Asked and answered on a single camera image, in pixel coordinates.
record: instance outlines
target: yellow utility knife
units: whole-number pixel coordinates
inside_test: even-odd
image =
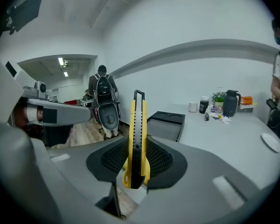
[[[139,90],[134,92],[134,100],[131,104],[131,119],[129,133],[129,155],[127,168],[123,174],[123,184],[130,189],[138,189],[144,180],[146,183],[147,159],[147,104],[145,94]]]

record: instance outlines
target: beige pants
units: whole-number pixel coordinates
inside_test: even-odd
[[[103,128],[103,130],[104,130],[104,132],[105,132],[105,134],[106,134],[106,137],[107,137],[107,138],[111,138],[111,137],[112,137],[112,132],[111,132],[111,130],[106,129],[103,125],[102,125],[102,128]],[[116,128],[113,129],[113,134],[114,134],[114,136],[117,136],[117,135],[118,135],[118,126],[116,126]]]

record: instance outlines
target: plant pot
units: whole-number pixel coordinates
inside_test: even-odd
[[[215,107],[223,107],[223,102],[215,102]]]

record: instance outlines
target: blue ear cup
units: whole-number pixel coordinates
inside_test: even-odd
[[[276,36],[275,36],[275,41],[276,41],[276,43],[277,43],[278,45],[280,45],[280,40],[279,40],[279,38],[276,37]]]

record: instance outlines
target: ceiling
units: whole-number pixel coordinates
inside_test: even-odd
[[[19,65],[24,69],[33,79],[42,80],[45,77],[50,76],[60,76],[64,75],[66,71],[69,77],[82,76],[87,69],[90,59],[89,58],[78,58],[78,57],[67,57],[64,60],[68,61],[68,66],[65,68],[60,67],[58,57],[44,59],[44,60],[34,60],[25,61],[19,63]]]
[[[104,30],[136,0],[42,0],[39,17]]]

